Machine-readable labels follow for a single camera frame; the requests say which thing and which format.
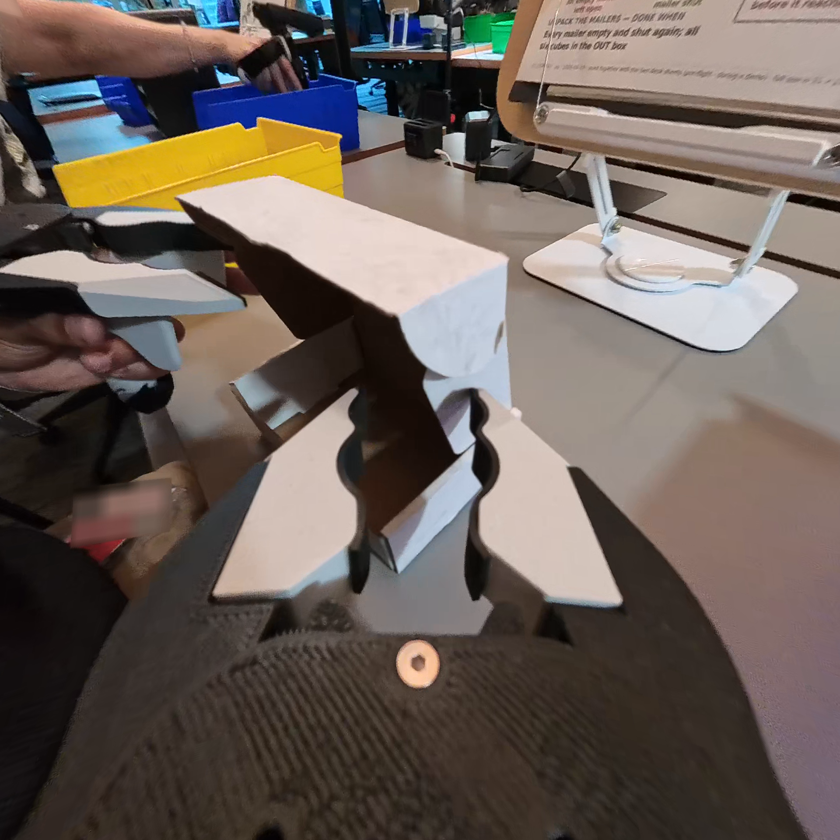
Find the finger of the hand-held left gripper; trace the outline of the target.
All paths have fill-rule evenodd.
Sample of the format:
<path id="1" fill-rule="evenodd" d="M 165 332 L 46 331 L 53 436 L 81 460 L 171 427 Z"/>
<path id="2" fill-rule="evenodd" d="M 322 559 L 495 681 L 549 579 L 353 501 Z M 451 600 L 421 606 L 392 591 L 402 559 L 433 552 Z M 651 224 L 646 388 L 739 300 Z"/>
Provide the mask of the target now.
<path id="1" fill-rule="evenodd" d="M 224 247 L 183 211 L 159 208 L 89 208 L 92 257 L 109 264 L 184 268 L 226 286 Z"/>
<path id="2" fill-rule="evenodd" d="M 181 266 L 161 269 L 102 263 L 69 250 L 18 259 L 2 268 L 2 280 L 12 277 L 69 283 L 88 309 L 104 319 L 192 316 L 245 308 L 240 296 Z"/>

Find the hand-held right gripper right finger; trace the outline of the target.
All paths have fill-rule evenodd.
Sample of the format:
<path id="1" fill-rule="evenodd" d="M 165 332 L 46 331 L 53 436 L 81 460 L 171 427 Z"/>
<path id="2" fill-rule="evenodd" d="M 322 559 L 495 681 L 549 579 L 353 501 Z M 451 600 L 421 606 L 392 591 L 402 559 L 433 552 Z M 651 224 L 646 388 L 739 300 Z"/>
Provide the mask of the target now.
<path id="1" fill-rule="evenodd" d="M 488 392 L 469 392 L 472 471 L 465 584 L 473 601 L 619 607 L 570 465 Z"/>

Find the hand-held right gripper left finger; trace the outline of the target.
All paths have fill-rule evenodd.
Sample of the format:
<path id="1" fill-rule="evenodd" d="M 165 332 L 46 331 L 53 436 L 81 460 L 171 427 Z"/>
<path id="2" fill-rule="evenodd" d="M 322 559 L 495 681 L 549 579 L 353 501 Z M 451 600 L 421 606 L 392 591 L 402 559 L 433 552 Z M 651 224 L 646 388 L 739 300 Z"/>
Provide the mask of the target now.
<path id="1" fill-rule="evenodd" d="M 218 601 L 362 593 L 371 542 L 359 482 L 366 394 L 350 388 L 266 462 L 213 588 Z"/>

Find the yellow storage bin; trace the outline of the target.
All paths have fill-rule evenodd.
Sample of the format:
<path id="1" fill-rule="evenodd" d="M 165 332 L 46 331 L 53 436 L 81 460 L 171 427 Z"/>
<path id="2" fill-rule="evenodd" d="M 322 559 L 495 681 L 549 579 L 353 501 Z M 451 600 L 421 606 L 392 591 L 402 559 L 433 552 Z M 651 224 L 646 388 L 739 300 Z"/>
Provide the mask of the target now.
<path id="1" fill-rule="evenodd" d="M 183 211 L 243 260 L 243 271 L 279 314 L 298 317 L 324 295 L 326 307 L 366 295 L 365 268 L 347 231 L 322 236 L 308 217 L 330 222 L 393 219 L 343 199 L 340 136 L 258 119 L 100 155 L 55 168 L 70 210 L 159 208 Z"/>

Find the white cardboard box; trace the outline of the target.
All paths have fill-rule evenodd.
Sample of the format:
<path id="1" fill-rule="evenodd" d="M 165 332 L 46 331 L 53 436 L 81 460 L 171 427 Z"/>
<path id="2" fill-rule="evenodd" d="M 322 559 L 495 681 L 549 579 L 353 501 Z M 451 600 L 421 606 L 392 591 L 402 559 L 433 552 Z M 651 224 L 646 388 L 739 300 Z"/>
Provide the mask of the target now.
<path id="1" fill-rule="evenodd" d="M 479 490 L 473 389 L 512 408 L 508 258 L 280 176 L 180 196 L 295 336 L 231 383 L 280 464 L 305 426 L 366 396 L 360 489 L 372 549 L 401 573 Z"/>

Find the person's left forearm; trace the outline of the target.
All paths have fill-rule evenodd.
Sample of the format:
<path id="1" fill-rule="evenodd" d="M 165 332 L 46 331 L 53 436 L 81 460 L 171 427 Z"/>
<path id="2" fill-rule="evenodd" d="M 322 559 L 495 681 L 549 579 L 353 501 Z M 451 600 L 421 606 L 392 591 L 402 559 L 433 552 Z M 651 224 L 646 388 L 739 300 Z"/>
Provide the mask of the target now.
<path id="1" fill-rule="evenodd" d="M 56 522 L 76 495 L 151 471 L 139 416 L 105 386 L 46 398 L 24 414 L 46 422 L 45 432 L 2 432 L 3 504 Z"/>

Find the grey desk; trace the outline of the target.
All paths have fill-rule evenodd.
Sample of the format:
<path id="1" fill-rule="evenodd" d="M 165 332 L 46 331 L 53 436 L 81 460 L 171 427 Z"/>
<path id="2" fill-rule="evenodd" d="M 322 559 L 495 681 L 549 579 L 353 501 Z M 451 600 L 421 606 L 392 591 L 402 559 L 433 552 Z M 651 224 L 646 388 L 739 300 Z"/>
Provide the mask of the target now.
<path id="1" fill-rule="evenodd" d="M 343 168 L 345 196 L 508 255 L 512 403 L 525 424 L 591 477 L 678 571 L 729 647 L 778 774 L 807 832 L 838 838 L 838 215 L 788 206 L 771 247 L 808 264 L 792 302 L 744 348 L 704 353 L 533 279 L 523 260 L 594 221 L 588 207 L 475 182 L 376 137 Z M 611 166 L 618 182 L 666 193 L 640 232 L 726 257 L 764 202 L 744 193 Z M 264 301 L 190 318 L 183 367 L 161 414 L 143 421 L 153 463 L 185 457 L 207 500 L 264 457 L 229 383 L 292 336 Z M 475 632 L 484 603 L 443 595 L 463 561 L 466 515 L 395 575 L 377 565 L 360 598 L 375 632 Z"/>

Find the person's left hand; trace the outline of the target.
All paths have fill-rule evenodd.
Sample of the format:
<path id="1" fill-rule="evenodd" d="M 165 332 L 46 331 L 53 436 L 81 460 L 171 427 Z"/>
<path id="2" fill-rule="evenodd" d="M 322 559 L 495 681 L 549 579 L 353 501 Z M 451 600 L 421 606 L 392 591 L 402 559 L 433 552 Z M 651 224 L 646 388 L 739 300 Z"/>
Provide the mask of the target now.
<path id="1" fill-rule="evenodd" d="M 154 381 L 154 367 L 99 318 L 47 313 L 1 318 L 1 386 L 12 392 L 67 392 L 107 380 Z"/>

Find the blue storage bin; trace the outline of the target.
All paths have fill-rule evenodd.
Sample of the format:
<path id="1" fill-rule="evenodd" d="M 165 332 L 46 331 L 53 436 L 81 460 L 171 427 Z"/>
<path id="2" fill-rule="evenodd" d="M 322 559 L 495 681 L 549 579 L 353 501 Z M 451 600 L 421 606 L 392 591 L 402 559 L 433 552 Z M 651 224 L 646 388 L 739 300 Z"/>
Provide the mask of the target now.
<path id="1" fill-rule="evenodd" d="M 103 104 L 119 116 L 123 125 L 136 129 L 155 126 L 140 92 L 130 78 L 96 75 L 95 80 Z"/>

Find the black battery charger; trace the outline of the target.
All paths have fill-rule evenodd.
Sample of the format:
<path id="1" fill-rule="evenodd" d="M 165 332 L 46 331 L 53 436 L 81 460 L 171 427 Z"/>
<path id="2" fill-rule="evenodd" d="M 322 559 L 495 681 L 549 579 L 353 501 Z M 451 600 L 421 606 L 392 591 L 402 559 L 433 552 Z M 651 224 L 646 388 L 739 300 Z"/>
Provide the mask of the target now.
<path id="1" fill-rule="evenodd" d="M 445 126 L 429 119 L 411 119 L 403 124 L 404 150 L 418 160 L 434 160 L 444 150 Z"/>

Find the white document stand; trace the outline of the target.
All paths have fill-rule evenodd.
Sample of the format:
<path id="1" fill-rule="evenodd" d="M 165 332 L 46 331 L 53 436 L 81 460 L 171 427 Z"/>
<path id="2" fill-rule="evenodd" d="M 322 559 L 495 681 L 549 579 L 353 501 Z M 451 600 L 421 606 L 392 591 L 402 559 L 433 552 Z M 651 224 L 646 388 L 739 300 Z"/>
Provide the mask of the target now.
<path id="1" fill-rule="evenodd" d="M 796 295 L 793 279 L 759 267 L 792 191 L 838 186 L 838 134 L 772 125 L 729 129 L 629 117 L 600 108 L 541 101 L 541 140 L 570 140 L 581 163 L 596 224 L 529 255 L 531 277 L 677 340 L 717 353 L 739 350 Z M 734 170 L 768 186 L 766 214 L 746 255 L 730 259 L 647 234 L 620 221 L 604 154 L 669 154 L 716 174 Z"/>

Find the beige stand board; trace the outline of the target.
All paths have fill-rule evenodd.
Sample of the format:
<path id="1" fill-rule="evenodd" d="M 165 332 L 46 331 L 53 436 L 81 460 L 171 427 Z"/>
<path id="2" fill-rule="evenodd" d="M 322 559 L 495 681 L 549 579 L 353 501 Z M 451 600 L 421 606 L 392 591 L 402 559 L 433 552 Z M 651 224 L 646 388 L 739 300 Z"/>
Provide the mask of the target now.
<path id="1" fill-rule="evenodd" d="M 406 49 L 408 25 L 412 16 L 417 15 L 420 1 L 381 1 L 387 16 L 389 49 Z"/>

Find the black cube device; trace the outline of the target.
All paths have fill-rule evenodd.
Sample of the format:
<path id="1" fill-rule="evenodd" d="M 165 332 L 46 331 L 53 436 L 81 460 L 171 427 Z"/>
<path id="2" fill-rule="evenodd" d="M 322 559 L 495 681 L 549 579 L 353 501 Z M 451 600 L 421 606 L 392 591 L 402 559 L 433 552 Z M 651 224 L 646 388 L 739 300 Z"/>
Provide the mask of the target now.
<path id="1" fill-rule="evenodd" d="M 463 118 L 465 160 L 478 164 L 490 157 L 496 136 L 496 114 L 487 109 L 468 111 Z"/>

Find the black power adapter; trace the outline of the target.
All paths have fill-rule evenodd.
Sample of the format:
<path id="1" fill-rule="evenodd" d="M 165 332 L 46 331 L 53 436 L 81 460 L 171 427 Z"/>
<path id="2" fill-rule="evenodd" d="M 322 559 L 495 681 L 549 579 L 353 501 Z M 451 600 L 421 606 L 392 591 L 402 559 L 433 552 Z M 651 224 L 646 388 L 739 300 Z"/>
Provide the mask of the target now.
<path id="1" fill-rule="evenodd" d="M 535 148 L 525 143 L 504 143 L 476 163 L 475 181 L 517 184 L 533 162 Z"/>

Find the green storage bin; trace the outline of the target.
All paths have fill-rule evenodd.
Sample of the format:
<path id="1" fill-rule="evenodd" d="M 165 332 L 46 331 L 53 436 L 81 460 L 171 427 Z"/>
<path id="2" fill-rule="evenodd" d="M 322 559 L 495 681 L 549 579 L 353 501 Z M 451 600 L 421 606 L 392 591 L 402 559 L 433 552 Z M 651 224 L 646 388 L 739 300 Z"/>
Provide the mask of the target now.
<path id="1" fill-rule="evenodd" d="M 502 56 L 507 51 L 516 13 L 481 13 L 465 16 L 463 36 L 471 46 L 490 45 L 490 52 Z"/>

